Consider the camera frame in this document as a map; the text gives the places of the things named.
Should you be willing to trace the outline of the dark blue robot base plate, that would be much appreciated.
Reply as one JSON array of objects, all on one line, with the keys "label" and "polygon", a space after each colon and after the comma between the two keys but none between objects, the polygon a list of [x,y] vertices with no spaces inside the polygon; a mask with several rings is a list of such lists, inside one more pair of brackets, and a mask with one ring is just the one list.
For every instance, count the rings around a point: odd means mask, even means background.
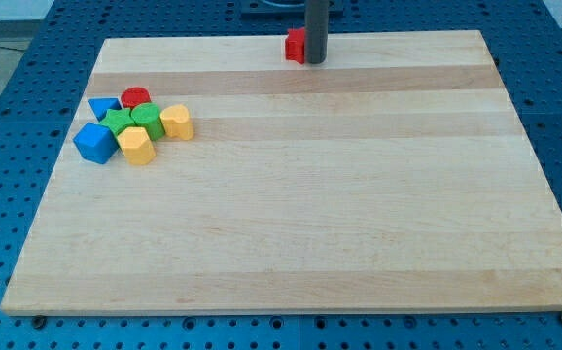
[{"label": "dark blue robot base plate", "polygon": [[242,19],[272,18],[277,20],[303,18],[305,0],[241,0]]}]

